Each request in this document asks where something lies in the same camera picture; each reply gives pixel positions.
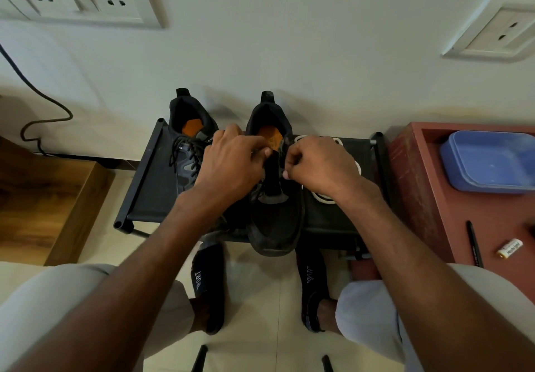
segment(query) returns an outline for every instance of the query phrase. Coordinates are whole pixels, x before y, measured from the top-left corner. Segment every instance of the battery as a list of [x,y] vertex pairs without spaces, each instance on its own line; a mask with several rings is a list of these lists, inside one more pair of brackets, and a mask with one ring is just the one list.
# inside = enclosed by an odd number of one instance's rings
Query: battery
[[500,258],[507,259],[513,253],[518,251],[522,245],[524,245],[522,241],[520,241],[518,238],[513,238],[511,241],[501,247],[496,254],[498,254]]

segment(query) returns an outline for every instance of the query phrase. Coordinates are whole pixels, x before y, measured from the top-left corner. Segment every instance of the orange insole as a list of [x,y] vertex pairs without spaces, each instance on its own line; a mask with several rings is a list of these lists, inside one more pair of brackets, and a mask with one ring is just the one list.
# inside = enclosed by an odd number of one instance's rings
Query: orange insole
[[202,128],[201,119],[188,120],[182,127],[182,132],[187,136],[194,137]]
[[279,149],[280,142],[283,140],[283,135],[274,125],[263,125],[258,130],[257,135],[264,137],[270,148],[274,151]]

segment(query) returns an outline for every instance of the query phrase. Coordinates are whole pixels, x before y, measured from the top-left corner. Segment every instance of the black cable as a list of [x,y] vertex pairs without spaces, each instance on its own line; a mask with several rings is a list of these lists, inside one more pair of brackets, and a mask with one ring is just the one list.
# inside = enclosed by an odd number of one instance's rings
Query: black cable
[[26,79],[26,77],[24,76],[24,74],[20,71],[19,67],[17,67],[17,64],[15,64],[15,62],[11,59],[11,57],[8,55],[8,53],[4,50],[4,47],[2,47],[2,44],[0,44],[0,54],[2,54],[4,56],[4,58],[7,60],[7,62],[9,63],[9,65],[11,65],[11,68],[13,68],[13,70],[15,71],[15,73],[19,76],[20,79],[23,80],[23,82],[28,85],[28,87],[33,90],[35,93],[37,93],[40,97],[48,100],[49,102],[52,102],[53,104],[61,107],[65,112],[67,112],[67,114],[69,115],[69,117],[67,118],[64,118],[64,119],[48,119],[48,120],[33,120],[31,121],[30,123],[26,124],[21,130],[20,130],[20,138],[25,141],[25,142],[28,142],[28,141],[37,141],[37,149],[39,150],[39,152],[41,154],[43,154],[44,156],[49,156],[46,152],[43,151],[43,148],[41,147],[41,137],[37,137],[37,138],[26,138],[26,136],[24,135],[24,133],[26,132],[26,130],[28,130],[28,128],[31,126],[31,125],[34,125],[34,124],[39,124],[39,123],[56,123],[56,122],[66,122],[68,120],[71,120],[74,116],[72,114],[72,112],[67,109],[64,105],[62,105],[60,102],[58,102],[57,100],[54,100],[53,98],[50,98],[48,97],[47,95],[45,95],[43,92],[41,92],[39,89],[37,89],[34,85],[31,84],[31,82]]

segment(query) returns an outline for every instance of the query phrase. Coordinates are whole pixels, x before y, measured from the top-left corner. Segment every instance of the blue plastic container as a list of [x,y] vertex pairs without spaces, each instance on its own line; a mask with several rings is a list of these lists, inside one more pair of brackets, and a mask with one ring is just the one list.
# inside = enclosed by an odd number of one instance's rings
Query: blue plastic container
[[525,133],[457,131],[440,147],[451,185],[462,191],[535,191],[535,137]]

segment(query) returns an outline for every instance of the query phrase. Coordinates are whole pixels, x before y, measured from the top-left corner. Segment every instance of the hand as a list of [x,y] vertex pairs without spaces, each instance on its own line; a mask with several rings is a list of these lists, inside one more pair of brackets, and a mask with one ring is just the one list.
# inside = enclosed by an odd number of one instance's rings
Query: hand
[[271,148],[262,136],[244,136],[237,124],[218,130],[204,150],[193,190],[204,189],[225,208],[243,198],[262,179]]
[[378,192],[375,184],[359,175],[353,157],[331,137],[307,136],[291,145],[284,169],[284,178],[335,201],[356,187]]

